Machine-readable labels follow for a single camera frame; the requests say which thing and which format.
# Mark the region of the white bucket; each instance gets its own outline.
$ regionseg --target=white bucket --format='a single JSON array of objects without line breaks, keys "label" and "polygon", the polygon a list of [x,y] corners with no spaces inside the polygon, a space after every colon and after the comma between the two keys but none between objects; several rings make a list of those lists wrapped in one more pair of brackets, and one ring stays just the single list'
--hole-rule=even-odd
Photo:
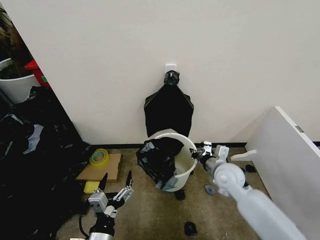
[{"label": "white bucket", "polygon": [[174,164],[176,169],[176,175],[174,177],[178,181],[175,183],[173,188],[165,190],[167,192],[175,192],[183,188],[188,180],[190,173],[196,167],[197,160],[191,158],[190,149],[197,150],[197,148],[189,138],[179,133],[164,133],[156,136],[155,139],[161,139],[164,137],[177,139],[184,144],[181,151],[174,157]]}]

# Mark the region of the yellow tape roll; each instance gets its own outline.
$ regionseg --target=yellow tape roll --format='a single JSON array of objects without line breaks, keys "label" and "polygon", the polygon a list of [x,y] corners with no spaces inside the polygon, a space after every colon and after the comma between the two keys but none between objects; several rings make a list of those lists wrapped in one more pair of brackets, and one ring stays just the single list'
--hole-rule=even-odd
[{"label": "yellow tape roll", "polygon": [[101,168],[109,162],[109,154],[107,150],[103,148],[98,148],[94,151],[89,161],[92,166],[96,168]]}]

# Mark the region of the black cable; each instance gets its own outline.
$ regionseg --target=black cable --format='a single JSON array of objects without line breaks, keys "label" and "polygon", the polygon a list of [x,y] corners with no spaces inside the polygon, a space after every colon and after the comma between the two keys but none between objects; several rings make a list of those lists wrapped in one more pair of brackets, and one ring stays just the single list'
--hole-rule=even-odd
[{"label": "black cable", "polygon": [[88,234],[86,234],[86,232],[82,228],[82,214],[79,214],[79,229],[80,229],[80,232],[83,234],[83,236],[85,236],[85,239],[89,239]]}]

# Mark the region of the black trash bag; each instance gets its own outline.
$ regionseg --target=black trash bag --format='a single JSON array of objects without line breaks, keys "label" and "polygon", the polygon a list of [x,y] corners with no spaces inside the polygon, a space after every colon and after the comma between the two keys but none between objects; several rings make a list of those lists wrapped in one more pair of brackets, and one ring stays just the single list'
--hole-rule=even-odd
[{"label": "black trash bag", "polygon": [[163,189],[175,175],[175,156],[183,146],[182,142],[171,137],[145,141],[144,146],[136,152],[137,164]]},{"label": "black trash bag", "polygon": [[[39,141],[27,151],[36,126]],[[83,187],[75,178],[92,150],[51,89],[32,87],[25,102],[2,116],[0,151],[3,238],[55,239],[64,221],[83,211]]]},{"label": "black trash bag", "polygon": [[179,89],[178,82],[179,73],[168,71],[162,88],[145,99],[144,114],[148,137],[165,129],[173,129],[188,137],[194,105],[190,96]]}]

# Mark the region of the yellow sponge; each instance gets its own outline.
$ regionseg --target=yellow sponge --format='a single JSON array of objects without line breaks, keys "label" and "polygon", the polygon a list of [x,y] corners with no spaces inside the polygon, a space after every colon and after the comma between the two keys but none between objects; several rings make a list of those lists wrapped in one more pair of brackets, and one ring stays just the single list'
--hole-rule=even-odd
[{"label": "yellow sponge", "polygon": [[92,194],[94,192],[94,190],[96,190],[99,186],[99,181],[87,181],[85,183],[83,192],[85,194]]}]

